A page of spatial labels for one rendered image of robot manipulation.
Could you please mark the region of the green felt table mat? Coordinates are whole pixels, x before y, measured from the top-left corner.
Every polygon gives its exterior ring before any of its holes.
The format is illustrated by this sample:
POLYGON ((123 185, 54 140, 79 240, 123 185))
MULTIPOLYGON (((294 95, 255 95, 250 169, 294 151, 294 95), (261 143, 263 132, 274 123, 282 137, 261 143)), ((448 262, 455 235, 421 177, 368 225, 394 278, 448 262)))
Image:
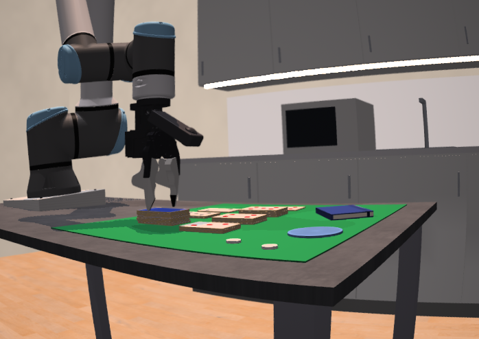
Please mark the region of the green felt table mat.
POLYGON ((406 204, 357 205, 373 211, 373 217, 347 220, 329 220, 316 213, 316 207, 342 205, 286 205, 286 204, 217 204, 189 209, 192 212, 209 208, 243 209, 246 207, 305 207, 277 218, 269 218, 254 225, 241 224, 241 228, 228 233, 199 233, 179 231, 180 225, 194 222, 212 222, 212 218, 190 218, 191 222, 175 226, 140 224, 137 217, 52 227, 52 229, 111 239, 119 242, 153 246, 193 253, 306 263, 328 250, 367 230, 406 204), (305 227, 331 226, 343 233, 331 237, 290 237, 288 231, 305 227), (241 243, 227 244, 226 239, 241 239, 241 243), (277 244, 277 249, 264 250, 264 244, 277 244))

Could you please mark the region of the blue rectangular tile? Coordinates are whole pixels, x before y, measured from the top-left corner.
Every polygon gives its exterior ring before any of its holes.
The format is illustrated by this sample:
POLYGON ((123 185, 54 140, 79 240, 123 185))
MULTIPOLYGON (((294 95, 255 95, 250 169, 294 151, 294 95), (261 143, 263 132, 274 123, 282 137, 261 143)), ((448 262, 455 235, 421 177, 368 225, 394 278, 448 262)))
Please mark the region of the blue rectangular tile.
POLYGON ((146 212, 146 213, 179 213, 183 211, 190 211, 189 209, 173 209, 173 208, 151 208, 150 211, 147 209, 137 210, 137 212, 146 212))

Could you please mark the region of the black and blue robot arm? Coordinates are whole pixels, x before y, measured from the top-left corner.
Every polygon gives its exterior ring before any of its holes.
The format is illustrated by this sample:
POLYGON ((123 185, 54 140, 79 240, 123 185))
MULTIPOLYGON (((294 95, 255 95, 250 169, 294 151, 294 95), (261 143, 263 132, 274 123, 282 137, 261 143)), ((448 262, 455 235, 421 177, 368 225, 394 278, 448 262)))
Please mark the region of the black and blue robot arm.
MULTIPOLYGON (((113 43, 115 0, 56 0, 56 7, 58 73, 65 84, 80 83, 81 98, 75 113, 61 106, 28 116, 27 198, 81 192, 71 159, 123 150, 127 118, 113 98, 113 81, 132 82, 136 101, 175 97, 173 25, 140 23, 130 43, 113 43)), ((204 138, 163 111, 152 110, 148 121, 184 146, 199 147, 204 138)))

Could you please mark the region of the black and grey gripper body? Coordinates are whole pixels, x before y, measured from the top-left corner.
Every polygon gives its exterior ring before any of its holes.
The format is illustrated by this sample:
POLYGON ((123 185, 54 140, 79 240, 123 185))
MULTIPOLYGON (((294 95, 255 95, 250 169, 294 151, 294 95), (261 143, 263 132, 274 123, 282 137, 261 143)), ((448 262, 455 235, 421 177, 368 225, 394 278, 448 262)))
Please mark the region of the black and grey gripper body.
POLYGON ((130 110, 135 110, 135 130, 125 132, 125 151, 128 158, 142 158, 147 141, 153 140, 155 159, 160 159, 161 156, 170 159, 176 149, 176 140, 148 121, 151 110, 163 111, 163 108, 168 106, 170 99, 159 97, 145 98, 130 104, 130 110))

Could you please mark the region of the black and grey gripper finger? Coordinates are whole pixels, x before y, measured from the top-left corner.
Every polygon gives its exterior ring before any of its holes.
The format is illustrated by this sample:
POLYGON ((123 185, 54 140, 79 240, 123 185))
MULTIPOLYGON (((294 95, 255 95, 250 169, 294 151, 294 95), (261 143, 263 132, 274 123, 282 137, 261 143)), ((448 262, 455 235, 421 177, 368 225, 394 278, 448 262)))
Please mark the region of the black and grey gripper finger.
POLYGON ((176 206, 178 195, 178 181, 180 175, 180 154, 176 144, 175 152, 170 159, 159 159, 159 171, 156 174, 155 182, 164 187, 170 188, 172 206, 176 206))
POLYGON ((142 152, 143 162, 141 164, 141 170, 132 177, 132 184, 135 187, 144 189, 145 204, 148 211, 152 208, 155 200, 155 178, 159 170, 159 164, 155 158, 156 152, 154 151, 153 140, 149 140, 142 152))

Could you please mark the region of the blue flat disc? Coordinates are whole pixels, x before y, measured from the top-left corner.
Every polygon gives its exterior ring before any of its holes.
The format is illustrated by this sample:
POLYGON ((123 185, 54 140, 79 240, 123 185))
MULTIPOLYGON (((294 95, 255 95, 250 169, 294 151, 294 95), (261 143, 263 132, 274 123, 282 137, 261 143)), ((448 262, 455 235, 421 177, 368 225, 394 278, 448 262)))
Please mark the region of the blue flat disc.
POLYGON ((288 231, 290 237, 298 238, 331 237, 341 233, 343 233, 341 228, 331 226, 305 227, 288 231))

